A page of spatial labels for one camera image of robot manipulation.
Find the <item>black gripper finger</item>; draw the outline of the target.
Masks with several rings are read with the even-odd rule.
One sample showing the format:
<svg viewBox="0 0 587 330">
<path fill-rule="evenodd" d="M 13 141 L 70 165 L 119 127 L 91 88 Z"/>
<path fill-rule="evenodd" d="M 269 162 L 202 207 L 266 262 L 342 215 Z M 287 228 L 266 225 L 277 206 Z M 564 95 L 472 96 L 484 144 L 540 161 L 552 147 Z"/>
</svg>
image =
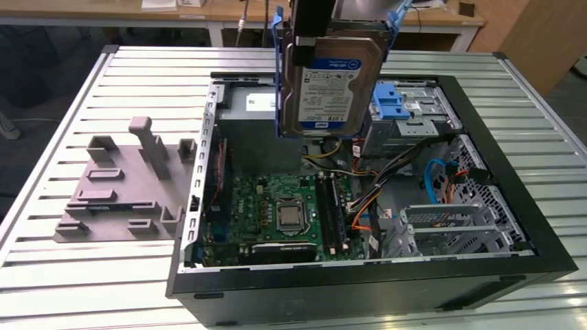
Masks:
<svg viewBox="0 0 587 330">
<path fill-rule="evenodd" d="M 310 65 L 318 39 L 327 33 L 334 11 L 334 0 L 293 2 L 293 64 Z"/>
</svg>

